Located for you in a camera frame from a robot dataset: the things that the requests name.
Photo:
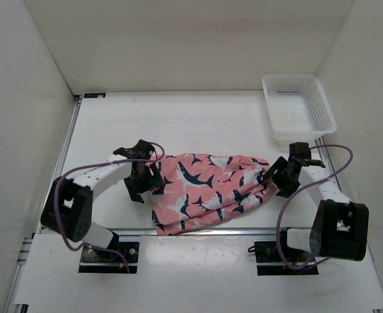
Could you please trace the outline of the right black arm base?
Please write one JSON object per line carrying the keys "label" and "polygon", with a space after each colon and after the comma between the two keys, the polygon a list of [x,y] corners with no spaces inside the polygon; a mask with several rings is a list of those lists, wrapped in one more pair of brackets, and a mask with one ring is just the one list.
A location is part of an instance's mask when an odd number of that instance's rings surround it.
{"label": "right black arm base", "polygon": [[[286,230],[280,231],[281,246],[286,260],[292,265],[301,265],[305,262],[309,253],[290,248],[286,244]],[[293,270],[284,265],[277,250],[276,241],[255,241],[252,246],[247,249],[249,254],[254,254],[256,260],[256,269],[258,276],[297,276],[297,275],[318,275],[317,266],[313,267],[316,262],[313,259],[305,269]]]}

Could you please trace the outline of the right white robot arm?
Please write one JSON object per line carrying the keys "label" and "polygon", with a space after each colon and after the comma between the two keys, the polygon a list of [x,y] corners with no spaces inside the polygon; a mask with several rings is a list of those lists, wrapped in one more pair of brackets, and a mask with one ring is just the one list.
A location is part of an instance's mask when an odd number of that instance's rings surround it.
{"label": "right white robot arm", "polygon": [[[367,250],[369,210],[345,196],[327,174],[321,160],[312,158],[308,143],[289,145],[288,158],[278,158],[264,179],[285,199],[276,223],[276,255],[290,269],[304,269],[316,257],[322,260],[361,261]],[[307,192],[317,207],[310,228],[281,229],[286,208],[300,193]]]}

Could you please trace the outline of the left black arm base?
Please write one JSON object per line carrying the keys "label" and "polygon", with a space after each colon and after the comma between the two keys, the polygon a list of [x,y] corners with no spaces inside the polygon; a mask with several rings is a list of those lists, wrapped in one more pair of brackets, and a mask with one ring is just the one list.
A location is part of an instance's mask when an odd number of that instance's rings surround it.
{"label": "left black arm base", "polygon": [[83,238],[79,273],[136,274],[140,243],[92,224]]}

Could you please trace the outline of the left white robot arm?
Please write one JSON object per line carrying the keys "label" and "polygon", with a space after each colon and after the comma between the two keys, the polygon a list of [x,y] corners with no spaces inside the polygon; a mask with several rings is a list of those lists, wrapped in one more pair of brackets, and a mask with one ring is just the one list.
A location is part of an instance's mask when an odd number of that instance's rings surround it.
{"label": "left white robot arm", "polygon": [[88,246],[105,261],[119,254],[119,236],[93,222],[94,201],[109,188],[122,182],[130,200],[143,203],[146,192],[162,194],[164,181],[157,168],[164,153],[154,142],[139,140],[131,148],[120,147],[104,162],[80,166],[55,179],[42,210],[40,223],[60,234],[66,246]]}

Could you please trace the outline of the pink shark print shorts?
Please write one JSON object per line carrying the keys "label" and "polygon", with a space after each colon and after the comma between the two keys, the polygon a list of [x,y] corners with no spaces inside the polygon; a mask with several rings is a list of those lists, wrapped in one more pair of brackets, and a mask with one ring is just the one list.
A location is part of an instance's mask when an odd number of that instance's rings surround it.
{"label": "pink shark print shorts", "polygon": [[228,222],[266,203],[275,187],[269,163],[254,156],[183,153],[157,162],[162,194],[151,195],[157,235],[177,235]]}

